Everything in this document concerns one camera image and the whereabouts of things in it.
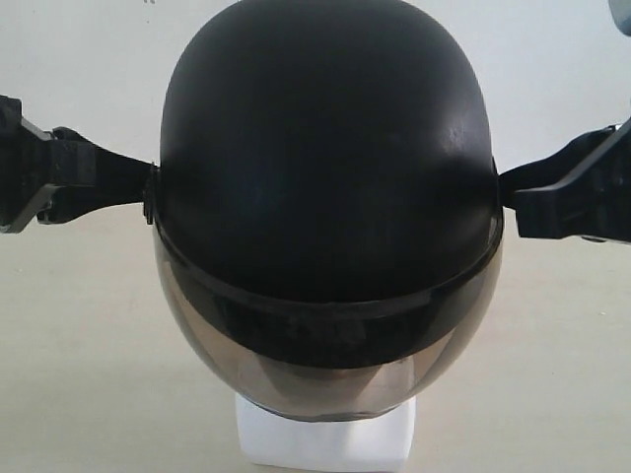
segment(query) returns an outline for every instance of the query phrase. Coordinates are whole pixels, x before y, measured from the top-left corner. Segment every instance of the white block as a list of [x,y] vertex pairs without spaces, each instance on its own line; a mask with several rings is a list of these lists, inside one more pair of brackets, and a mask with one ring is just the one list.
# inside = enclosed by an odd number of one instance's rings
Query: white block
[[241,449],[251,463],[335,473],[396,473],[414,437],[416,399],[376,419],[306,423],[275,416],[237,395]]

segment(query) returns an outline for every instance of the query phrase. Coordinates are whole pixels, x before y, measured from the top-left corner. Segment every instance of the tinted visor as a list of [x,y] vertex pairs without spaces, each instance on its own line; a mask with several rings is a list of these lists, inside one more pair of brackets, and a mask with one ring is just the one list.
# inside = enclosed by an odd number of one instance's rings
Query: tinted visor
[[[488,254],[467,275],[382,305],[229,298],[195,275],[159,235],[156,248],[175,318],[216,375],[277,415],[351,421],[403,403],[464,350],[495,289],[502,227],[496,227]],[[381,308],[383,315],[376,315]]]

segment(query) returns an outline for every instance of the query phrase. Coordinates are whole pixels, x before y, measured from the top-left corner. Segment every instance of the white wall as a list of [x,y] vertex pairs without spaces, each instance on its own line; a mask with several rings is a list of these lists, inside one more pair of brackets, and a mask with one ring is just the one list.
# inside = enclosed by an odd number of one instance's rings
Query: white wall
[[[179,54],[228,0],[2,0],[0,94],[43,128],[65,125],[157,160],[165,90]],[[415,0],[477,71],[500,169],[626,119],[631,38],[606,0]]]

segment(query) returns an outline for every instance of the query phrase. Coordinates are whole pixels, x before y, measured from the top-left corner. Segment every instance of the black helmet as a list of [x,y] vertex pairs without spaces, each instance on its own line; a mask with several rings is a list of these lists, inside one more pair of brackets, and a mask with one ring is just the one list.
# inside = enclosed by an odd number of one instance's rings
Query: black helmet
[[504,228],[476,77],[398,0],[243,0],[178,62],[156,246],[198,355],[290,419],[378,416],[489,305]]

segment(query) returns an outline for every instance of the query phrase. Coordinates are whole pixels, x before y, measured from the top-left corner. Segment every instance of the table surface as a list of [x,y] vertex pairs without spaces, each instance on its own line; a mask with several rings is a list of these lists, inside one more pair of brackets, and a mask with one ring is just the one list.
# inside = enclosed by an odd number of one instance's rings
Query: table surface
[[[273,472],[164,302],[140,208],[1,236],[0,471]],[[418,396],[407,472],[626,472],[631,248],[517,238],[471,345]]]

